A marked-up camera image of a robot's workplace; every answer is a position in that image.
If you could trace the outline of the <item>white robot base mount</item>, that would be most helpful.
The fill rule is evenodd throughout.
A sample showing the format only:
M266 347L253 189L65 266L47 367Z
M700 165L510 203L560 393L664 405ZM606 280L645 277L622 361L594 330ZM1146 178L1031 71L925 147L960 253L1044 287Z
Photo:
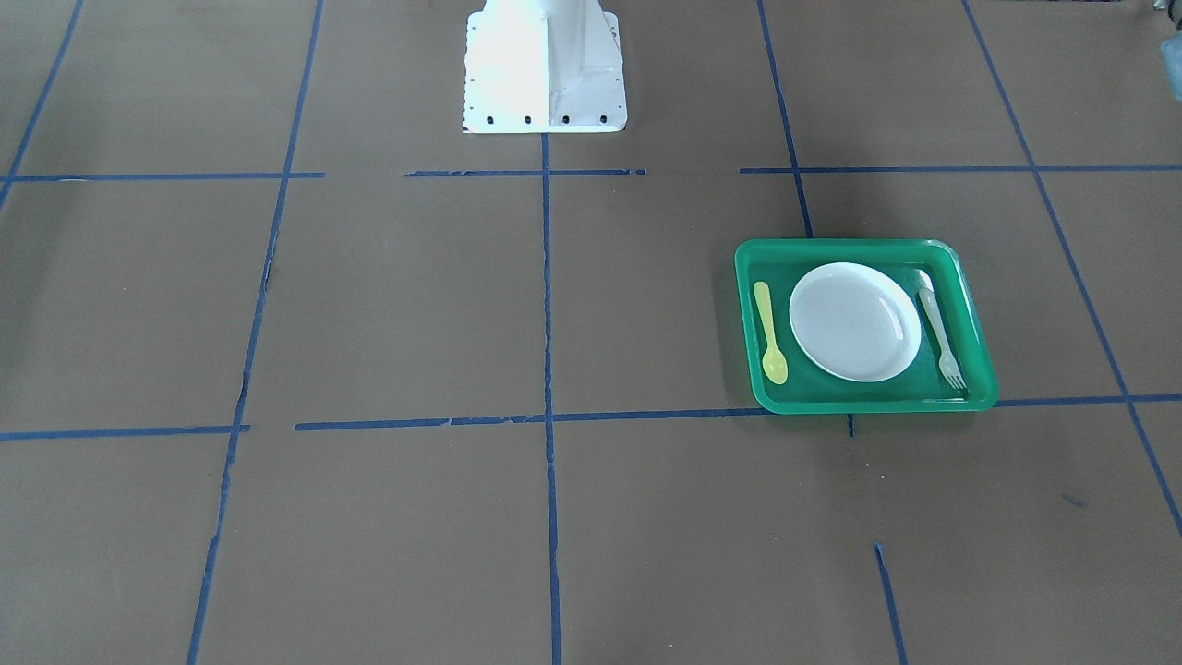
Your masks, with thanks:
M465 132L626 128L621 22L599 1L486 1L465 38Z

